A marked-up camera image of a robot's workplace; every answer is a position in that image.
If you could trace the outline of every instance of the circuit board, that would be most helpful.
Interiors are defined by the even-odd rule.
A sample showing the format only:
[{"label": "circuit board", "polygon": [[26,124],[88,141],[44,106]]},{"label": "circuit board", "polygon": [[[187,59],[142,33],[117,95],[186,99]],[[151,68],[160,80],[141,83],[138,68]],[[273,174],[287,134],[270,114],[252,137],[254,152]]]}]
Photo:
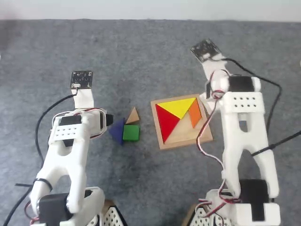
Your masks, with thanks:
[{"label": "circuit board", "polygon": [[70,89],[91,89],[93,71],[73,71]]}]

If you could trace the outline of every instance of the hole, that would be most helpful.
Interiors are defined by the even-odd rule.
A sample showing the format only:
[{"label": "hole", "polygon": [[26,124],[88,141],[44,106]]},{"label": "hole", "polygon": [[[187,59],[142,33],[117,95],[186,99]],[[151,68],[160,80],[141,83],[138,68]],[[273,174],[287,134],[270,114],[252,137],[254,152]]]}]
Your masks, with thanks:
[{"label": "hole", "polygon": [[243,132],[248,132],[248,124],[247,121],[239,121],[239,128]]}]

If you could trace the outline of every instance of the tangram piece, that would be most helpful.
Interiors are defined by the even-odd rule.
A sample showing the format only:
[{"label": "tangram piece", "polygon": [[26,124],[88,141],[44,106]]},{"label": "tangram piece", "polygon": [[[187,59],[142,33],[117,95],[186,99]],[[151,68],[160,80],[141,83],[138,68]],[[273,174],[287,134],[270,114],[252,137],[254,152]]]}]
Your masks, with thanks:
[{"label": "tangram piece", "polygon": [[125,119],[121,119],[110,126],[109,133],[113,137],[115,141],[117,141],[120,145],[123,145],[123,127],[124,127]]},{"label": "tangram piece", "polygon": [[200,121],[200,119],[202,118],[201,111],[198,107],[198,101],[196,99],[193,101],[188,111],[191,120],[191,125],[193,128],[195,128],[198,121]]},{"label": "tangram piece", "polygon": [[158,105],[181,119],[186,114],[194,100],[195,98],[187,98],[182,100],[164,102]]},{"label": "tangram piece", "polygon": [[177,123],[180,121],[180,119],[168,112],[167,110],[163,109],[159,105],[156,105],[156,110],[163,143],[165,143],[165,141],[167,140]]},{"label": "tangram piece", "polygon": [[130,113],[130,116],[127,119],[126,124],[130,124],[130,123],[133,123],[133,122],[136,122],[136,121],[139,121],[139,116],[138,116],[138,112],[137,112],[136,108],[133,107],[133,109]]},{"label": "tangram piece", "polygon": [[138,141],[139,140],[139,132],[140,132],[140,127],[137,125],[124,125],[123,140]]}]

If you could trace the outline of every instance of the red triangle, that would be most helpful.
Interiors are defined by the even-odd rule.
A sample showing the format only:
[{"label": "red triangle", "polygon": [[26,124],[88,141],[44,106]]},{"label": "red triangle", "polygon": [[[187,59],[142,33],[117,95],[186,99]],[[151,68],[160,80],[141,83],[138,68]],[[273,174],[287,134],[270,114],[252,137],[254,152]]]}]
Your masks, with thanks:
[{"label": "red triangle", "polygon": [[161,128],[161,134],[163,138],[163,143],[167,140],[171,132],[174,130],[175,126],[178,124],[180,119],[165,110],[164,108],[156,105],[157,115],[159,119],[159,124]]}]

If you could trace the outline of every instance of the tangram puzzle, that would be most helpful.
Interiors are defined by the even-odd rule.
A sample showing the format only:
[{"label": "tangram puzzle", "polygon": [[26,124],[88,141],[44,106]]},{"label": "tangram puzzle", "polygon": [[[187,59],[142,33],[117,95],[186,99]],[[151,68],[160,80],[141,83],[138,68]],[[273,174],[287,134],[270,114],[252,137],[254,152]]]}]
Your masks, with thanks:
[{"label": "tangram puzzle", "polygon": [[[151,101],[160,149],[191,145],[207,120],[199,94]],[[201,141],[212,140],[209,126]]]}]

